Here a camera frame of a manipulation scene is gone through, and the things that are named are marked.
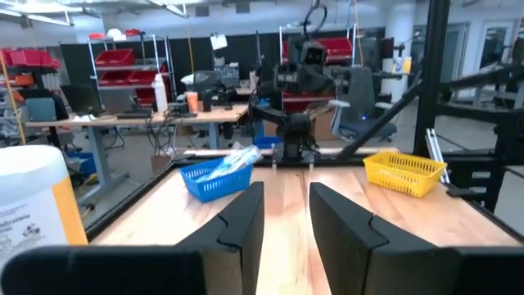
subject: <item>wooden table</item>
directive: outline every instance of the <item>wooden table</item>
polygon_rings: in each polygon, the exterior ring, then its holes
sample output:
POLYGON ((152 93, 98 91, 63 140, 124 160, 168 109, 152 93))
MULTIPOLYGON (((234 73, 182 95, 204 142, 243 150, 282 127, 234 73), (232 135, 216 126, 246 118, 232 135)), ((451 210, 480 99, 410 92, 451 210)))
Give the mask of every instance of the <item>wooden table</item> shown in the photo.
MULTIPOLYGON (((224 122, 236 122, 247 112, 247 105, 235 105, 232 110, 226 111, 223 107, 214 107, 210 112, 199 112, 195 118, 172 119, 170 124, 208 124, 210 148, 219 148, 218 124, 224 122)), ((153 114, 151 123, 158 125, 164 123, 164 115, 161 113, 153 114)), ((79 198, 79 203, 87 202, 89 199, 102 197, 111 191, 117 184, 129 177, 129 173, 113 176, 107 164, 106 147, 102 142, 102 129, 117 125, 145 125, 145 119, 117 119, 116 116, 102 116, 96 120, 77 121, 59 120, 49 122, 26 122, 29 127, 49 127, 51 133, 56 133, 56 127, 88 127, 89 146, 95 166, 99 185, 90 192, 79 198)))
MULTIPOLYGON (((364 168, 254 169, 264 181, 264 241, 257 293, 329 294, 309 217, 309 183, 321 182, 394 225, 437 246, 519 246, 519 242, 440 184, 425 198, 369 184, 364 168)), ((97 245, 174 245, 235 197, 202 204, 177 170, 93 240, 97 245)))

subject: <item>black metal frame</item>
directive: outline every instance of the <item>black metal frame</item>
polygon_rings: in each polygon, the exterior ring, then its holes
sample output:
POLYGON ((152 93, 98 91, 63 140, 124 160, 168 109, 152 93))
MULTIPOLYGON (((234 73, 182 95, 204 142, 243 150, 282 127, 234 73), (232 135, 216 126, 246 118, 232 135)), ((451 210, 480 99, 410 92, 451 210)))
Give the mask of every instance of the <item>black metal frame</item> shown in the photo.
MULTIPOLYGON (((447 29, 447 20, 449 14, 450 0, 431 0, 428 12, 427 39, 431 40, 431 46, 427 43, 425 48, 424 80, 422 83, 415 84, 412 88, 387 112, 385 112, 373 125, 370 130, 361 138, 355 140, 350 146, 345 147, 339 155, 320 157, 314 160, 315 166, 363 166, 362 160, 369 155, 355 154, 384 124, 389 122, 404 107, 410 104, 417 96, 420 95, 418 102, 418 118, 415 131, 415 143, 413 153, 419 156, 428 154, 425 142, 426 129, 433 128, 435 118, 442 112, 442 106, 438 103, 442 91, 440 85, 440 64, 443 56, 445 44, 445 31, 447 29)), ((449 85, 449 88, 460 85, 449 85)), ((504 152, 507 150, 508 142, 505 136, 499 136, 501 139, 497 142, 495 150, 488 151, 466 151, 445 153, 444 159, 451 169, 451 179, 454 185, 460 188, 471 188, 482 186, 486 188, 484 193, 477 196, 477 201, 467 201, 472 207, 486 216, 502 230, 518 239, 524 241, 524 238, 513 228, 506 225, 502 220, 493 215, 496 202, 498 200, 499 190, 502 185, 505 166, 516 165, 515 159, 508 159, 504 152), (489 172, 489 177, 479 180, 473 177, 473 172, 489 172)), ((100 234, 107 226, 129 209, 137 200, 147 194, 155 187, 164 177, 169 175, 173 170, 195 164, 199 161, 205 161, 216 157, 193 157, 184 161, 171 161, 158 175, 153 177, 150 182, 137 188, 135 192, 121 201, 117 206, 104 214, 94 224, 86 229, 89 240, 92 240, 100 234)), ((257 163, 256 167, 270 167, 275 164, 275 159, 266 157, 257 163)), ((306 168, 309 162, 279 162, 278 167, 306 168)))

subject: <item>floor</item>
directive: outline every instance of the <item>floor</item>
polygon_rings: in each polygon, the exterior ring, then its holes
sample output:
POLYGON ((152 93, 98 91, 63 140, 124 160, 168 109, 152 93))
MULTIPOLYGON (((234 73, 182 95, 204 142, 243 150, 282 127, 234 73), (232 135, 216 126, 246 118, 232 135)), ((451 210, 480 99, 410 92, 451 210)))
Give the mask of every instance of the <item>floor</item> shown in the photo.
MULTIPOLYGON (((394 119, 398 126, 398 133, 392 143, 379 143, 372 141, 368 146, 397 147, 403 152, 411 152, 413 149, 413 135, 415 130, 415 120, 417 107, 412 105, 406 107, 399 116, 394 119)), ((457 119, 452 117, 439 117, 436 121, 437 134, 446 137, 451 142, 458 144, 462 148, 478 149, 492 148, 495 145, 496 136, 493 133, 493 125, 476 122, 467 119, 457 119)), ((96 200, 96 208, 85 214, 84 226, 88 226, 102 215, 108 208, 128 196, 136 187, 147 182, 152 177, 151 155, 153 148, 147 140, 147 136, 142 131, 129 131, 123 133, 125 139, 124 148, 116 148, 108 151, 108 161, 110 168, 115 172, 128 171, 129 181, 123 182, 111 194, 103 199, 96 200)), ((113 138, 107 138, 107 144, 111 145, 113 138)), ((233 142, 237 140, 243 144, 249 144, 250 138, 241 138, 240 134, 235 134, 233 142)), ((194 143, 199 146, 206 142, 202 138, 194 138, 194 143)), ((88 142, 82 134, 75 136, 75 144, 88 151, 88 142)), ((342 141, 331 141, 319 143, 321 147, 342 147, 346 143, 342 141)), ((186 148, 190 143, 185 138, 177 138, 177 147, 186 148)), ((462 148, 452 143, 440 140, 442 152, 460 150, 462 148)), ((524 173, 524 167, 514 167, 515 170, 524 173)), ((524 179, 519 179, 510 173, 504 178, 499 204, 495 214, 506 221, 509 225, 524 233, 524 198, 521 191, 524 189, 524 179)))

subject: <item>plastic bag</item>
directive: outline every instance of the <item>plastic bag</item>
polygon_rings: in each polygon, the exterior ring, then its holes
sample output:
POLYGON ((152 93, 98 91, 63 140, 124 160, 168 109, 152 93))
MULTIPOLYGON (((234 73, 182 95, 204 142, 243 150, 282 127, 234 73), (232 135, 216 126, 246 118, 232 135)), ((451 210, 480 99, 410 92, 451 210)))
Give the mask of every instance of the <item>plastic bag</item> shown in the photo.
POLYGON ((243 147, 239 142, 232 146, 233 152, 227 155, 222 163, 207 175, 203 175, 197 182, 207 181, 220 176, 232 174, 244 167, 255 164, 262 158, 262 152, 254 145, 243 147))

